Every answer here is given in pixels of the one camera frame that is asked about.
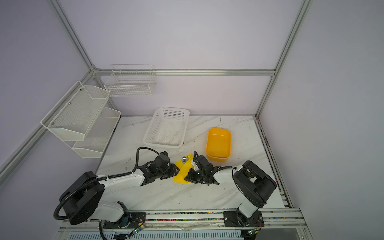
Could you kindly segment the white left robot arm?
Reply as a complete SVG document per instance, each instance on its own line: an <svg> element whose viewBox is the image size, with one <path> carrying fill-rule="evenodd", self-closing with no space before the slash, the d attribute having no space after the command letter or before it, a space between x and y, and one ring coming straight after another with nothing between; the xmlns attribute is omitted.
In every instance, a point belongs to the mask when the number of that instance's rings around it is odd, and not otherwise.
<svg viewBox="0 0 384 240"><path fill-rule="evenodd" d="M144 165L135 163L128 172L98 176L92 171L82 174L59 198L53 217L68 220L78 225L87 220L106 221L127 227L134 220L131 212L121 200L109 195L125 189L138 188L178 175L180 169L171 163L167 152L158 153L153 161Z"/></svg>

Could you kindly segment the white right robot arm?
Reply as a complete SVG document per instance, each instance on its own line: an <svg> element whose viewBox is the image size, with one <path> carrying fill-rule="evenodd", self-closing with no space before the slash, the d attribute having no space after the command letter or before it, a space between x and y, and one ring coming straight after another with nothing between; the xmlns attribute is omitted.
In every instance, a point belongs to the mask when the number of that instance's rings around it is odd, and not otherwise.
<svg viewBox="0 0 384 240"><path fill-rule="evenodd" d="M265 226L260 209L266 204L277 188L277 183L252 161L245 161L239 167L213 166L205 156L194 152L193 167L185 176L192 184L220 185L233 183L244 200L234 211L225 211L225 227Z"/></svg>

